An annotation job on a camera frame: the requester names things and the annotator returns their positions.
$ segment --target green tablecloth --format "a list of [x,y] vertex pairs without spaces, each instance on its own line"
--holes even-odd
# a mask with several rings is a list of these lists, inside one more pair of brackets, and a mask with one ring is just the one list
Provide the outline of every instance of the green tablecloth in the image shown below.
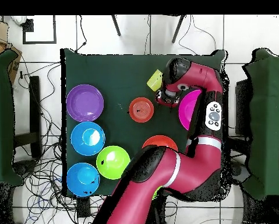
[[16,57],[17,54],[11,50],[0,54],[0,182],[19,186],[22,178],[12,169],[15,115],[12,85],[7,72],[8,65]]
[[279,195],[279,57],[265,49],[253,56],[245,67],[253,85],[249,160],[253,175],[243,187],[253,198],[262,200],[267,195]]
[[[79,55],[65,49],[66,94],[79,84],[95,86],[104,97],[104,109],[95,123],[105,132],[105,146],[123,147],[132,158],[143,143],[153,135],[166,135],[184,151],[187,130],[178,118],[178,107],[170,109],[156,105],[155,93],[146,85],[152,74],[163,71],[169,59],[188,58],[194,62],[221,68],[225,51],[217,51],[212,56],[192,55]],[[154,103],[154,115],[146,123],[136,123],[128,114],[130,102],[137,97],[146,97]],[[67,113],[66,120],[66,161],[67,169],[78,162],[87,162],[96,166],[95,156],[82,156],[75,152],[70,143],[70,134],[78,124]],[[101,176],[100,186],[94,195],[110,195],[118,180],[109,180]]]

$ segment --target tiled floor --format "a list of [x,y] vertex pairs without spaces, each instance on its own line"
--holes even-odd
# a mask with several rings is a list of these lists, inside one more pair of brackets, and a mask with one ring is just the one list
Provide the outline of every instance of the tiled floor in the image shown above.
[[[82,54],[146,54],[149,53],[150,43],[149,26],[147,15],[117,15],[118,26],[122,35],[116,34],[115,26],[111,16],[82,16],[82,27],[87,44],[79,52]],[[26,34],[26,41],[52,41],[53,25],[52,16],[28,16],[34,19],[34,33]],[[171,43],[178,17],[152,15],[151,16],[151,53],[152,54],[191,54],[189,50],[179,45],[179,40],[187,32],[190,15],[184,19],[178,37],[174,44]],[[53,122],[61,126],[61,80],[60,67],[53,69],[49,82],[48,71],[59,64],[59,49],[77,49],[84,42],[80,29],[79,16],[56,16],[56,44],[23,44],[22,28],[17,26],[9,16],[4,16],[4,21],[9,24],[8,42],[23,52],[27,68],[21,60],[19,71],[24,74],[36,71],[47,65],[33,75],[40,77],[41,98],[53,91],[51,83],[55,86],[55,93],[43,101],[43,106],[50,112]],[[209,32],[216,40],[216,49],[225,49],[228,52],[225,70],[230,79],[229,86],[229,126],[235,126],[235,84],[237,81],[246,78],[242,65],[250,61],[252,51],[255,48],[267,47],[272,52],[279,54],[279,15],[194,15],[195,26]],[[181,45],[189,47],[198,54],[211,54],[214,51],[214,41],[206,33],[196,29],[193,25],[181,40]],[[28,91],[15,82],[15,112],[16,112],[16,133],[29,131],[29,94]],[[47,127],[42,122],[42,132]],[[60,131],[53,127],[52,132],[56,135]],[[49,137],[48,144],[56,142],[56,138]],[[28,158],[22,148],[16,149],[16,159]],[[53,158],[52,151],[45,154],[44,158]],[[47,184],[39,186],[43,190]],[[34,198],[28,198],[31,193],[23,186],[15,191],[14,195],[14,216],[15,221],[24,223]],[[186,203],[177,201],[171,197],[167,199],[166,215],[168,224],[240,224],[243,214],[242,193],[237,186],[232,186],[228,197],[222,202],[194,202]],[[97,210],[101,204],[93,204],[93,210]],[[33,206],[34,213],[38,211],[38,205]],[[51,207],[43,213],[35,224],[47,224],[54,215],[55,209]],[[66,211],[57,213],[54,217],[55,224],[74,224],[69,219]]]

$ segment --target white button panel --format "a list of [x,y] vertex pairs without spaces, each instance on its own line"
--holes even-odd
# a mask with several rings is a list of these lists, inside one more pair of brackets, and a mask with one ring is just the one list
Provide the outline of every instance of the white button panel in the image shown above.
[[211,102],[206,109],[206,127],[218,131],[221,128],[222,108],[218,102]]

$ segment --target yellow object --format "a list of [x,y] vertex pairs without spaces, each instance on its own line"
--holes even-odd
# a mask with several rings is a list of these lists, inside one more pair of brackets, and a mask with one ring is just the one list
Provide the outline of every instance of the yellow object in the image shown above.
[[152,200],[154,200],[155,198],[157,198],[157,192],[158,192],[158,190],[161,188],[162,186],[159,186],[157,189],[156,189],[156,191],[155,191],[155,193],[154,193],[154,195],[153,195],[153,199]]
[[162,85],[162,75],[163,73],[161,71],[156,70],[156,72],[146,83],[154,92],[157,91]]

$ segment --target red robot arm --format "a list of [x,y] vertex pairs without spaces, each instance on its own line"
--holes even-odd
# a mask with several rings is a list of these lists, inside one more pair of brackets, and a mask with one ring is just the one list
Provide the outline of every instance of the red robot arm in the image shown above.
[[160,104],[176,104],[174,94],[199,87],[188,132],[186,155],[153,145],[142,149],[124,172],[114,193],[107,197],[93,224],[145,224],[153,194],[160,186],[198,200],[214,196],[219,188],[222,141],[223,86],[213,68],[183,58],[168,62],[163,89],[156,95]]

